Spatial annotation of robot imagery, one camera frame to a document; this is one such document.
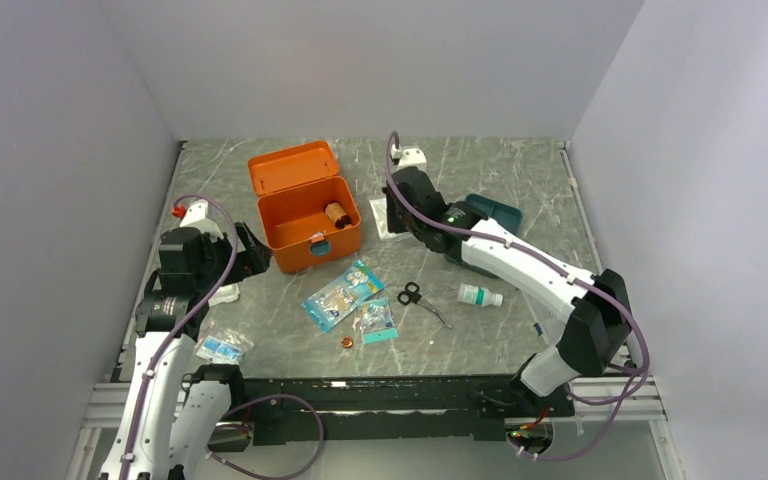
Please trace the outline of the clear zip bag white pads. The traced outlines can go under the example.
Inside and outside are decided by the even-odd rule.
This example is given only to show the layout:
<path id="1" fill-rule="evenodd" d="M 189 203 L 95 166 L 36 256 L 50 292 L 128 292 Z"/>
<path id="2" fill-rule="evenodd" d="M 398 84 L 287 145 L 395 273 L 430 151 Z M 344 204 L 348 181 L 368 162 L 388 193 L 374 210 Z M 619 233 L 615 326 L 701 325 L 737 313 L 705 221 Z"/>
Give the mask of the clear zip bag white pads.
<path id="1" fill-rule="evenodd" d="M 382 195 L 371 198 L 369 205 L 372 210 L 376 231 L 381 240 L 389 240 L 396 235 L 389 231 L 387 220 L 387 197 Z"/>

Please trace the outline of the orange medicine box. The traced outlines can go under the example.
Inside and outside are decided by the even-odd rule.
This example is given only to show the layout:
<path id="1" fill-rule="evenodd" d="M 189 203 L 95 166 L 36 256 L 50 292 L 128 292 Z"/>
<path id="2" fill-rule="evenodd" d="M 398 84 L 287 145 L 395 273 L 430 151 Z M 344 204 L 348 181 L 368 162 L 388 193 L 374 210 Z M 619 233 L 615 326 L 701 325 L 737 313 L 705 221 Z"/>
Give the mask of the orange medicine box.
<path id="1" fill-rule="evenodd" d="M 250 158 L 247 168 L 268 247 L 285 274 L 360 250 L 362 217 L 336 156 L 324 140 Z M 338 202 L 352 224 L 338 230 L 323 212 Z M 323 232 L 325 240 L 309 237 Z"/>

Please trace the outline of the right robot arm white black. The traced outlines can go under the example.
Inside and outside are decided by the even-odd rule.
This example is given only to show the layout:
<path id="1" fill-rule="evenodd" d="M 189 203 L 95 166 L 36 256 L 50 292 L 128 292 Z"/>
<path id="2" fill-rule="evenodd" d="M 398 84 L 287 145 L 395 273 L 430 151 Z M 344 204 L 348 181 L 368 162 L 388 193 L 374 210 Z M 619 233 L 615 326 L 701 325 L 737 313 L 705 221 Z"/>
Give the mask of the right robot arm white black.
<path id="1" fill-rule="evenodd" d="M 387 215 L 429 250 L 460 260 L 540 301 L 562 323 L 559 339 L 510 381 L 517 411 L 534 415 L 579 377 L 598 377 L 632 332 L 624 279 L 570 266 L 527 244 L 467 201 L 448 203 L 428 175 L 407 167 L 383 188 Z"/>

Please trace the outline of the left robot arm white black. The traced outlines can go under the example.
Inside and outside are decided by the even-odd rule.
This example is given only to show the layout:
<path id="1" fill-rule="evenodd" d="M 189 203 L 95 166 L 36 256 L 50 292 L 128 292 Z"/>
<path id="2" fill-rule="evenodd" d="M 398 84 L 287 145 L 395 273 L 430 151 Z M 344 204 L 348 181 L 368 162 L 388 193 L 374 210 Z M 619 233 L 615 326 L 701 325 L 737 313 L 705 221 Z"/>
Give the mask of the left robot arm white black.
<path id="1" fill-rule="evenodd" d="M 194 226 L 162 234 L 160 265 L 136 314 L 135 362 L 124 411 L 101 479 L 184 479 L 220 419 L 247 406 L 241 369 L 207 364 L 191 372 L 209 298 L 265 272 L 271 250 L 243 222 L 217 238 Z"/>

